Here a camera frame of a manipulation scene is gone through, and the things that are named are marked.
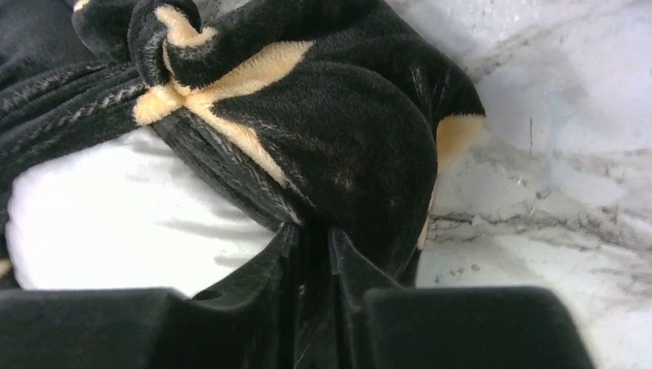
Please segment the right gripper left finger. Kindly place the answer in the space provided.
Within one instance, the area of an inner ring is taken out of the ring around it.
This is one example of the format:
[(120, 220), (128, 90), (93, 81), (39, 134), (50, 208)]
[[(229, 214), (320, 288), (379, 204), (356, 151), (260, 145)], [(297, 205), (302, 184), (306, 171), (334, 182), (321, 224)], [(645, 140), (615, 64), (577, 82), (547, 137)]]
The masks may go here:
[(4, 291), (3, 368), (291, 368), (299, 230), (188, 299), (165, 289)]

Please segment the white pillow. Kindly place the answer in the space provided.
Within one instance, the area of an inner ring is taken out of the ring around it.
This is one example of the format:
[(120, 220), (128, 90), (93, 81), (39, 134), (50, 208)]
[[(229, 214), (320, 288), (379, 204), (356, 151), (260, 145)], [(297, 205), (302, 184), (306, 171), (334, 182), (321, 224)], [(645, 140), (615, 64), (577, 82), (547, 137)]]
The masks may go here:
[(8, 215), (15, 277), (28, 290), (174, 288), (191, 297), (274, 236), (147, 128), (24, 172)]

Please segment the black floral plush pillowcase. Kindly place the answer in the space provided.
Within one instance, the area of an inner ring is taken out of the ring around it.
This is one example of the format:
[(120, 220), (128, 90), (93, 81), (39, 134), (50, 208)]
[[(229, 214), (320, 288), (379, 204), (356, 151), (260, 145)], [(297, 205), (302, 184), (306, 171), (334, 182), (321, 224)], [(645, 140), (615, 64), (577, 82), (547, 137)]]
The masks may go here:
[(151, 127), (263, 227), (338, 227), (399, 278), (486, 120), (474, 83), (383, 1), (219, 8), (3, 1), (2, 222), (19, 175)]

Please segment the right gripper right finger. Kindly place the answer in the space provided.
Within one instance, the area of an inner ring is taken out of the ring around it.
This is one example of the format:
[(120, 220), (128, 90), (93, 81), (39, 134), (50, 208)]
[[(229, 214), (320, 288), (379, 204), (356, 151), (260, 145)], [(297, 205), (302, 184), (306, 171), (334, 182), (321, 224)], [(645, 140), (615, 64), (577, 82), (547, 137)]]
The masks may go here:
[(328, 232), (340, 368), (591, 368), (565, 306), (535, 287), (403, 288)]

